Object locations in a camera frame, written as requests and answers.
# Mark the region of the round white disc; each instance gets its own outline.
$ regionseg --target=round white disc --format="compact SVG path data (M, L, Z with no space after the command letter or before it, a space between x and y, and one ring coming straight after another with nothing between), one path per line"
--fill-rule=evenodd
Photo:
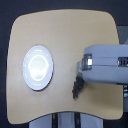
M32 47L23 61L23 77L33 90L45 88L51 80L53 61L49 51L42 46Z

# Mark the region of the tan surface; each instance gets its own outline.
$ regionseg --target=tan surface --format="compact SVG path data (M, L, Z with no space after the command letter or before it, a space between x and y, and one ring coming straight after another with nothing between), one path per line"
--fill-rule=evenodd
M13 24L7 62L7 114L10 123L25 123L42 115L78 111L105 119L118 119L123 112L123 88L88 84L73 100L76 63L85 47L92 44L118 44L113 18L104 12L61 10L19 17ZM22 76L22 63L34 45L46 47L54 61L49 86L31 90Z

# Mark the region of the white circular object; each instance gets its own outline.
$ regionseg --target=white circular object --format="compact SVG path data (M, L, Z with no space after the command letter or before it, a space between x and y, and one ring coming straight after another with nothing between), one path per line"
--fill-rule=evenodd
M34 46L26 54L23 61L23 77L33 90L45 88L53 72L53 61L45 47Z

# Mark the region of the dark background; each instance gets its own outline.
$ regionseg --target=dark background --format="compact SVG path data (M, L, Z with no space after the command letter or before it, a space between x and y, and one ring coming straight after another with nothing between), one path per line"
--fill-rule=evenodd
M0 0L0 128L28 128L7 120L6 67L11 27L23 14L55 9L89 9L109 12L116 25L128 26L128 0ZM104 121L105 128L126 126L127 113L118 121Z

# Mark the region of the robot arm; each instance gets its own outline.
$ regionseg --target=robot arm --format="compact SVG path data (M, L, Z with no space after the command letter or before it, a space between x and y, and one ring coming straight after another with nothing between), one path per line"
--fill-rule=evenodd
M93 45L84 49L77 63L73 97L84 83L128 84L128 45Z

